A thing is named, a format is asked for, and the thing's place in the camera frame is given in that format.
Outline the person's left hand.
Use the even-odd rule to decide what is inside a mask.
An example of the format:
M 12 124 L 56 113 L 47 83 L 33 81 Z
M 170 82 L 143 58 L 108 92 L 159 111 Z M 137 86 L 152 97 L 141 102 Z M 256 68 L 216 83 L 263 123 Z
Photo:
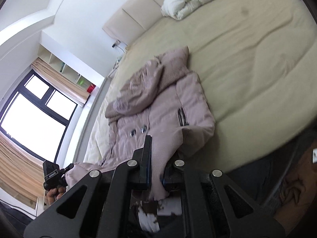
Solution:
M 66 193 L 66 188 L 64 186 L 59 186 L 57 188 L 51 189 L 46 193 L 46 198 L 49 206 L 53 205 L 57 200 L 59 200 Z

